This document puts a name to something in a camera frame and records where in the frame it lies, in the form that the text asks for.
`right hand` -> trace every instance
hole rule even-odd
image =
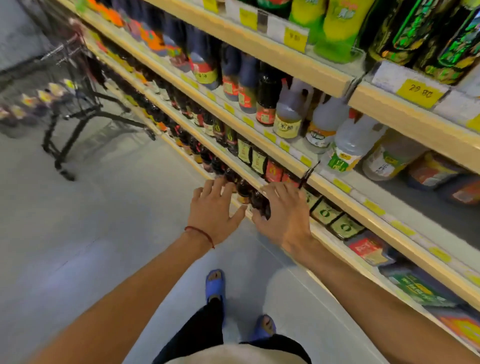
[[[253,222],[257,230],[294,258],[313,239],[310,211],[303,191],[291,183],[273,182],[262,189],[270,202],[271,217],[265,220],[257,209]]]

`red string bracelet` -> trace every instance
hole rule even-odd
[[[210,235],[208,235],[205,231],[199,229],[199,228],[196,228],[194,226],[185,226],[185,231],[187,230],[195,230],[195,231],[198,231],[199,233],[203,234],[207,239],[208,241],[210,242],[210,244],[212,245],[212,249],[215,249],[215,245],[213,244],[213,240],[212,238],[210,237]]]

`blue slide sandal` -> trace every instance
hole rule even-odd
[[[269,315],[261,315],[255,323],[255,329],[250,337],[250,341],[271,338],[273,334],[276,334],[275,322]]]
[[[213,273],[220,273],[220,278],[216,278],[213,280],[208,280]],[[225,273],[221,269],[214,269],[211,270],[207,277],[205,278],[205,298],[208,303],[208,300],[211,296],[218,296],[222,301],[223,305],[223,324],[222,327],[225,326],[225,302],[226,302],[226,295],[225,295]]]

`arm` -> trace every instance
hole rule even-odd
[[[330,253],[310,233],[304,194],[289,184],[265,188],[272,216],[258,211],[258,230],[311,270],[393,363],[480,363],[450,334]]]
[[[233,184],[210,180],[193,193],[187,225],[224,241],[245,217],[229,217]],[[211,249],[201,233],[184,232],[164,252],[123,281],[63,330],[31,364],[121,364],[166,295],[195,260]]]

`gray floor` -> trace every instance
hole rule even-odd
[[[0,362],[23,363],[59,330],[162,252],[186,223],[200,175],[161,140],[94,120],[67,182],[39,147],[41,130],[0,134]],[[62,123],[57,140],[71,125]],[[204,278],[227,276],[225,341],[269,313],[314,363],[385,363],[343,308],[246,220],[197,261],[160,305],[125,363],[150,363],[204,304]]]

